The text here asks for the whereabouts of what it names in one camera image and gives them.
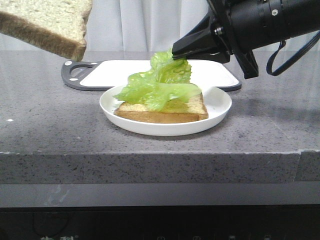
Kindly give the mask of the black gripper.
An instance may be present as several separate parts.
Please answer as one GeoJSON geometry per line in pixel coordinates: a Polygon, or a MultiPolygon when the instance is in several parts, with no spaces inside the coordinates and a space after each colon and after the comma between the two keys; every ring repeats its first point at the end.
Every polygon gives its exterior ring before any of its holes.
{"type": "Polygon", "coordinates": [[[207,60],[221,64],[235,55],[245,79],[259,76],[252,50],[260,47],[259,0],[209,0],[212,11],[172,46],[174,60],[207,60]]]}

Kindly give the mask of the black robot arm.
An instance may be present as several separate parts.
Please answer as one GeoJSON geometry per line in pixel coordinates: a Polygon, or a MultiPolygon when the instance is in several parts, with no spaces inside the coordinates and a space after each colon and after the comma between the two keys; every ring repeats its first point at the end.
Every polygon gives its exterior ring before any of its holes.
{"type": "Polygon", "coordinates": [[[245,79],[259,75],[253,50],[316,32],[298,52],[277,69],[269,58],[266,71],[278,76],[304,56],[320,39],[318,0],[209,0],[205,17],[173,44],[173,59],[228,63],[234,55],[245,79]]]}

